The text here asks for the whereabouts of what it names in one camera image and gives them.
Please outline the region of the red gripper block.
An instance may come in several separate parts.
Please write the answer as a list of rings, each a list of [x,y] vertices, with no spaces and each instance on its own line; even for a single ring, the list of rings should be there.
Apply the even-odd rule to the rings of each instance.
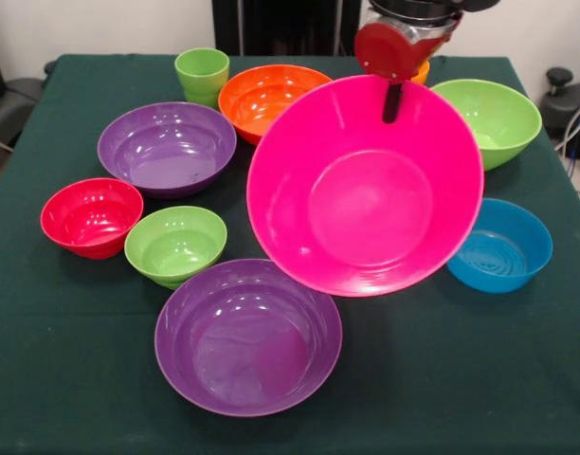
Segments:
[[[442,24],[410,24],[390,17],[370,21],[355,35],[356,59],[368,73],[388,81],[407,81],[458,27],[461,17]],[[386,92],[382,121],[396,121],[403,94],[401,83],[390,83]]]

